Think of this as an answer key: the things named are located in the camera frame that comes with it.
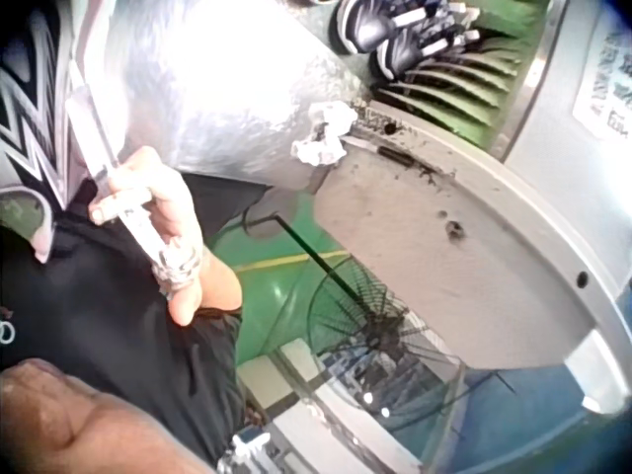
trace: person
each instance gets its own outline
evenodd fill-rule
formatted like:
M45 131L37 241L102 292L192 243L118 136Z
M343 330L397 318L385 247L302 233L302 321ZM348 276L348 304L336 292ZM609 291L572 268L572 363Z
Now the person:
M153 149L109 184L112 194L89 205L96 190L82 188L45 265L0 226L0 306L15 329L0 345L2 457L29 473L212 472L244 420L239 280L203 247L187 184ZM117 220L147 190L163 239L202 255L198 276L170 300Z

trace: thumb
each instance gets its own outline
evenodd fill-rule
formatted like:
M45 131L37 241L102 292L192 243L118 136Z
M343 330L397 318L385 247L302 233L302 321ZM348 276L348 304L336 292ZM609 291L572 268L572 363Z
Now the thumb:
M201 305L201 285L199 278L173 293L169 301L169 314L179 326L189 326Z

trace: black fan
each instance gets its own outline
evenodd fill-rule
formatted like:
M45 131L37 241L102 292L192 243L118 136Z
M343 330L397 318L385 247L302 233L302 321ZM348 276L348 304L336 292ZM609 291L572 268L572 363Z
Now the black fan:
M325 378L389 425L442 402L447 385L429 365L461 364L439 351L429 328L353 257L321 281L307 324Z

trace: shoe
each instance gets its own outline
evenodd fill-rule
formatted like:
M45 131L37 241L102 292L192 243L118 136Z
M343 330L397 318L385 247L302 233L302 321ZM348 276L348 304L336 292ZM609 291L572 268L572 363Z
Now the shoe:
M422 22L427 0L343 0L338 9L338 35L351 54L375 51L397 32Z
M400 31L378 48L377 63L386 79L395 80L425 59L480 37L476 30L467 30L478 17L478 9L440 2L435 11L429 6L426 10L432 16L422 24Z

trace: screw hole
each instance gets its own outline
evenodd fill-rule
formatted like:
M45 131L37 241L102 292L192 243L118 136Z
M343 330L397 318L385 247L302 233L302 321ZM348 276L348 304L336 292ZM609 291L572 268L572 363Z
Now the screw hole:
M577 287L584 289L588 286L589 284L589 274L587 274L586 272L580 272L579 275L577 275Z
M397 131L397 125L393 122L384 125L384 133L387 135L394 135Z

